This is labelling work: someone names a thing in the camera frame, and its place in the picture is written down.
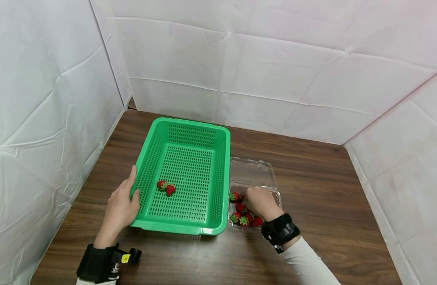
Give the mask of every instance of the white sheet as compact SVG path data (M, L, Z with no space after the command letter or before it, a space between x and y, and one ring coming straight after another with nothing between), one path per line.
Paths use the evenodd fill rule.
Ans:
M0 284L28 284L123 110L84 0L0 0Z
M345 144L404 284L437 284L437 76Z
M437 1L92 3L144 111L343 144L437 72Z

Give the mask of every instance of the brown table surface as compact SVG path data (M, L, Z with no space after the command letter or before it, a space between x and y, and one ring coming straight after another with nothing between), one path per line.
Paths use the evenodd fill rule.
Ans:
M152 121L123 114L32 284L75 284L87 244L98 233L111 192L128 176ZM342 284L400 284L357 179L339 145L228 128L231 156L272 163L285 212ZM259 232L227 228L216 237L127 228L120 247L143 251L120 269L120 284L297 284L296 276Z

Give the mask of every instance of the clear plastic clamshell container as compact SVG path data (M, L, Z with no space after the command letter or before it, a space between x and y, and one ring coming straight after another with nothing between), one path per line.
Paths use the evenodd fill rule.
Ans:
M282 200L277 190L274 170L269 162L255 161L232 157L230 160L230 189L229 193L244 193L249 187L260 186L262 189L271 192L276 204L282 208ZM233 202L228 202L228 217L236 212ZM228 218L228 227L240 230L261 230L261 227L241 227L233 224Z

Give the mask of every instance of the black wrist brace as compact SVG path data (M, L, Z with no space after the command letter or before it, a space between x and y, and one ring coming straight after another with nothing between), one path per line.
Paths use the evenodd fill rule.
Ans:
M107 282L113 267L112 256L118 247L119 245L96 249L93 244L89 244L76 275L81 280L95 282L96 284Z
M283 252L281 245L300 235L299 228L294 225L289 214L265 222L261 234L266 238L278 253Z

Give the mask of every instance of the strawberry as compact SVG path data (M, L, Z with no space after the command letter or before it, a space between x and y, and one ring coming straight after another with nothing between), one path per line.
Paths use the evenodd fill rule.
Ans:
M164 181L164 180L160 180L160 181L158 181L157 182L157 188L158 189L165 189L166 188L166 186L168 186L167 185L167 183L166 183L166 181Z
M230 221L237 224L239 223L240 218L241 218L241 214L236 212L230 216Z
M242 227L248 227L249 226L249 219L246 217L241 217L239 219L239 225Z
M166 195L168 197L170 197L174 193L174 191L176 191L176 186L171 185L171 184L166 186Z
M236 210L241 213L244 214L245 212L247 212L247 207L245 207L242 203L237 202L236 203Z
M255 216L253 221L251 222L251 227L258 227L264 224L263 219L260 216Z
M245 213L244 216L249 220L249 223L252 223L253 217L250 212Z
M239 194L237 194L236 192L230 193L230 201L236 202L237 200L239 200Z

